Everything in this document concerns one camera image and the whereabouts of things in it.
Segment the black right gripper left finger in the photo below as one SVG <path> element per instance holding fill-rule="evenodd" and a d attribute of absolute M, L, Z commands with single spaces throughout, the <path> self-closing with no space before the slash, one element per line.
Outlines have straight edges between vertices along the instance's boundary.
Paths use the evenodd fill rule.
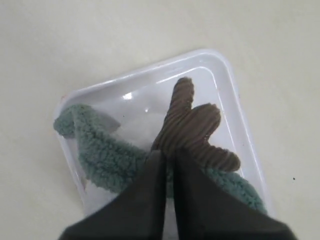
<path fill-rule="evenodd" d="M 113 201 L 67 227 L 61 240 L 161 240 L 166 208 L 167 162 L 152 151 L 136 180 Z"/>

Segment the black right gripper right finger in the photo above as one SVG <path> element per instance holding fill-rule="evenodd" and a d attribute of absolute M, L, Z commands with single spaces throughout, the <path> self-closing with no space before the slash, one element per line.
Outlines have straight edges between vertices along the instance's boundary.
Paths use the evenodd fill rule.
<path fill-rule="evenodd" d="M 173 191 L 181 240 L 294 240 L 283 222 L 240 202 L 211 181 L 183 149 L 174 157 Z"/>

